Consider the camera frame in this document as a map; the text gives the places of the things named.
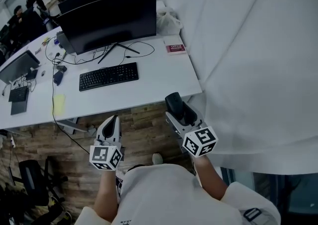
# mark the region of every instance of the yellow sticky note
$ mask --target yellow sticky note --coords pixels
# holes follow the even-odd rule
[[[55,95],[53,98],[54,102],[54,116],[62,116],[65,111],[65,95],[59,94]]]

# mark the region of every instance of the background desk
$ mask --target background desk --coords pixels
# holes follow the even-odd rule
[[[28,44],[6,61],[0,67],[0,71],[26,50],[30,50],[35,54],[35,51],[40,46],[42,47],[41,43],[45,37],[54,37],[60,30],[61,28],[58,27]],[[100,64],[97,64],[99,60],[82,65],[61,63],[61,65],[65,65],[68,68],[64,74],[62,83],[59,86],[54,85],[54,94],[63,94],[66,97],[63,115],[56,116],[56,120],[61,125],[69,126],[65,124],[66,119],[161,102],[164,101],[167,95],[177,91],[182,97],[202,92],[187,54],[168,55],[163,39],[159,36],[140,40],[151,44],[155,48],[155,51],[146,57],[126,58],[124,60],[123,64],[137,62],[139,71],[139,80],[137,81],[100,87],[83,92],[79,91],[80,74],[97,70],[101,67],[119,65],[123,60],[125,51],[121,47],[115,48]],[[128,46],[134,41],[136,40],[122,44]],[[139,51],[140,56],[146,55],[153,50],[150,46],[143,43],[134,44],[131,48]],[[51,59],[54,58],[57,52],[62,54],[63,51],[58,45],[54,45],[53,40],[47,47],[47,55]],[[98,51],[95,57],[101,55],[103,49],[98,49]],[[36,55],[41,62],[41,66],[36,78],[37,85],[34,91],[29,93],[27,112],[14,116],[10,115],[11,102],[8,102],[9,87],[6,89],[5,96],[0,96],[0,129],[16,132],[12,128],[53,122],[53,65],[46,59],[44,52],[45,47],[42,47],[41,52]],[[91,60],[93,57],[92,54],[93,51],[79,55],[76,57],[76,61],[79,59]],[[126,51],[126,56],[136,56],[136,54]],[[65,61],[74,62],[74,57],[67,55]],[[0,81],[0,90],[3,90],[4,86],[5,83]],[[87,131],[87,129],[77,128],[76,125],[71,125],[71,127],[80,131]]]

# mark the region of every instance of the book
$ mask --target book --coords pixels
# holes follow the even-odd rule
[[[179,35],[164,36],[163,42],[169,55],[179,55],[187,53]]]

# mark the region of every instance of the black keyboard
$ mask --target black keyboard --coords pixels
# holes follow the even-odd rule
[[[79,90],[138,80],[137,63],[108,67],[79,76]]]
[[[26,101],[28,96],[28,87],[19,87],[16,89],[11,90],[10,96],[9,96],[9,102],[21,102]]]

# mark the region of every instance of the white plastic bag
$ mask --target white plastic bag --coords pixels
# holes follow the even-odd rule
[[[157,33],[165,35],[179,35],[183,24],[177,19],[176,13],[170,7],[157,10]]]

